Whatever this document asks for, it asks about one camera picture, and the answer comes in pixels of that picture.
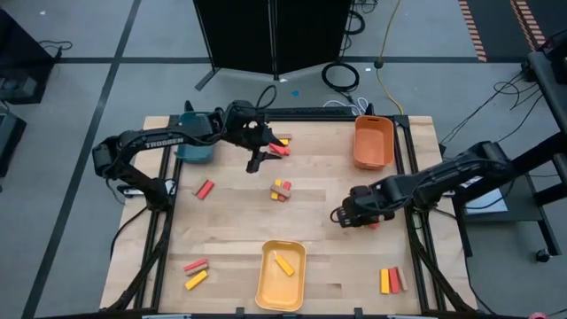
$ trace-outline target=wooden block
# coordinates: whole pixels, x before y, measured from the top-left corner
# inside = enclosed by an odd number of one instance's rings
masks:
[[[208,181],[209,179],[206,177],[201,177],[200,180],[197,181],[197,183],[195,183],[195,186],[193,186],[193,191],[191,191],[193,193],[193,195],[197,195],[199,191],[201,191],[201,189],[203,188],[203,186],[205,186],[205,183]]]
[[[280,156],[289,156],[291,154],[291,151],[289,148],[286,147],[282,147],[282,146],[277,146],[276,144],[269,144],[269,150],[271,152],[273,152],[276,155],[280,155]]]
[[[188,270],[191,270],[191,269],[193,269],[193,268],[196,268],[196,267],[199,267],[199,266],[201,266],[201,265],[204,265],[204,264],[206,264],[206,263],[207,263],[206,258],[202,258],[202,259],[200,259],[200,260],[198,260],[198,261],[195,261],[195,262],[193,262],[193,263],[191,263],[191,264],[189,264],[189,265],[183,267],[183,270],[184,270],[184,271],[188,271]]]
[[[290,182],[285,182],[283,183],[283,188],[287,191],[290,190],[291,188],[291,183]],[[279,199],[281,202],[284,202],[287,200],[287,198],[284,195],[277,195],[277,199]]]
[[[380,292],[383,294],[390,293],[390,279],[388,278],[388,269],[380,270]]]
[[[408,290],[408,281],[406,281],[404,270],[401,267],[396,267],[396,270],[398,271],[398,278],[400,279],[401,290],[405,292]]]
[[[392,288],[392,293],[400,292],[400,281],[398,280],[398,270],[396,268],[388,269],[390,273],[390,288]]]
[[[289,263],[287,263],[287,261],[285,261],[284,257],[277,255],[276,256],[276,262],[277,262],[278,265],[280,265],[280,267],[283,269],[283,271],[285,271],[287,276],[293,275],[293,268],[290,266]]]
[[[276,138],[279,140],[281,139],[291,140],[292,136],[291,134],[276,134]]]
[[[276,181],[274,182],[274,184],[277,185],[277,186],[282,186],[282,180],[276,180]],[[273,200],[277,200],[277,199],[279,198],[279,196],[280,196],[280,195],[279,195],[278,193],[276,193],[275,191],[272,191],[271,198],[272,198]]]
[[[186,276],[193,276],[195,274],[197,274],[198,272],[200,272],[201,270],[205,270],[209,268],[209,264],[208,263],[204,263],[201,266],[197,266],[193,269],[189,269],[187,271],[185,271],[185,275]]]
[[[205,199],[206,195],[209,193],[209,191],[211,191],[211,189],[213,188],[214,183],[211,181],[206,181],[205,186],[203,186],[203,188],[201,189],[201,191],[199,191],[199,193],[197,194],[197,198],[199,199]]]
[[[273,184],[272,187],[270,188],[272,191],[275,191],[276,193],[280,194],[281,196],[284,196],[285,198],[290,198],[291,197],[291,191],[286,190],[284,187],[282,186],[277,186],[276,184]]]
[[[206,270],[202,270],[200,273],[194,276],[190,281],[185,283],[185,288],[187,288],[187,290],[191,290],[195,288],[198,284],[201,284],[201,282],[205,280],[207,276],[208,274],[206,273]]]

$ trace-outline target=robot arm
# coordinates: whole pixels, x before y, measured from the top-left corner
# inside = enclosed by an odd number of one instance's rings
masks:
[[[252,151],[246,171],[255,173],[263,160],[274,158],[260,152],[262,146],[283,146],[267,122],[266,115],[258,115],[249,102],[234,101],[226,112],[217,108],[206,117],[197,117],[187,127],[126,131],[106,138],[92,150],[95,173],[104,179],[124,181],[145,195],[148,208],[164,211],[171,205],[164,181],[150,178],[129,164],[138,152],[178,144],[205,146],[224,140]]]
[[[369,186],[353,187],[331,219],[343,228],[360,227],[391,220],[395,211],[405,206],[429,211],[444,192],[456,190],[473,177],[501,179],[511,173],[512,165],[501,147],[482,142],[419,173],[393,175]]]

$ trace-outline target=rectangular tray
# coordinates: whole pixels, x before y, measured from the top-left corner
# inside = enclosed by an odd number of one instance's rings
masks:
[[[287,276],[276,262],[282,256],[293,268]],[[258,306],[275,311],[297,311],[303,304],[306,250],[297,242],[270,240],[262,246],[262,266],[256,293]]]

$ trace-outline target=wooden tabletop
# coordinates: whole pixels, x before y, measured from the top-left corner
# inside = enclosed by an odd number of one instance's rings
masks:
[[[431,117],[409,119],[419,168],[440,163]],[[144,128],[166,125],[167,117],[148,117]],[[250,153],[224,142],[216,145],[213,163],[183,165],[159,311],[234,313],[236,307],[245,307],[246,313],[269,313],[256,305],[254,297],[261,247],[270,239],[279,239],[299,241],[307,249],[305,299],[299,313],[352,314],[354,307],[362,307],[365,314],[419,314],[403,210],[392,221],[382,222],[377,230],[341,229],[329,218],[353,186],[395,175],[395,166],[382,171],[354,167],[353,122],[269,125],[276,134],[293,134],[291,156],[263,162],[256,174],[245,172]],[[401,129],[399,134],[404,166],[409,172]],[[157,176],[162,152],[139,153],[136,167]],[[170,174],[175,156],[171,158]],[[214,181],[215,186],[202,201],[191,193],[191,188],[203,176]],[[269,188],[276,178],[291,182],[292,197],[287,202],[270,199]],[[143,198],[127,200],[121,222],[144,206]],[[439,208],[453,212],[447,199]],[[139,270],[149,219],[150,213],[146,213],[125,228],[117,240],[101,307],[112,304]],[[431,213],[430,220],[439,269],[463,299],[475,307],[455,220],[435,213]],[[204,257],[209,260],[209,277],[187,291],[183,266]],[[383,295],[379,270],[396,266],[404,269],[409,289]],[[435,308],[431,278],[425,266],[423,269],[430,307]],[[152,273],[145,306],[150,304],[153,280]]]

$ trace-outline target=black partition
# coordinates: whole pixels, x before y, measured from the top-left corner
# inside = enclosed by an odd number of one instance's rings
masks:
[[[336,61],[350,6],[350,0],[276,1],[278,73]]]
[[[214,67],[272,74],[266,0],[194,0]]]
[[[353,0],[193,0],[213,68],[279,74],[338,59]]]

